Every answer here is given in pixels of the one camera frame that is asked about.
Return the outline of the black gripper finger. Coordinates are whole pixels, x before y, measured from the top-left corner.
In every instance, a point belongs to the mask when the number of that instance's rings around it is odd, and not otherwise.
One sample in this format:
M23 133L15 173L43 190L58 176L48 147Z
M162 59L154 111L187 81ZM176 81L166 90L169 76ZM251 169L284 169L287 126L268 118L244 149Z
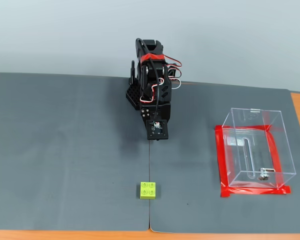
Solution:
M146 129L146 132L149 132L149 129L151 127L151 117L152 117L152 112L151 112L151 106L147 106L147 105L142 105L140 107L140 115L141 118L144 122L144 126Z

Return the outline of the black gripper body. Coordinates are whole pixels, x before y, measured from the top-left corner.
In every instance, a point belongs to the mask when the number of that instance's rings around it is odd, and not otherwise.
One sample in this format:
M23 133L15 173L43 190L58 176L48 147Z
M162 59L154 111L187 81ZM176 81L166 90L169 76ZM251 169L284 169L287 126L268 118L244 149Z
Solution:
M159 102L158 107L155 102L151 106L151 118L156 120L169 120L171 116L171 103Z

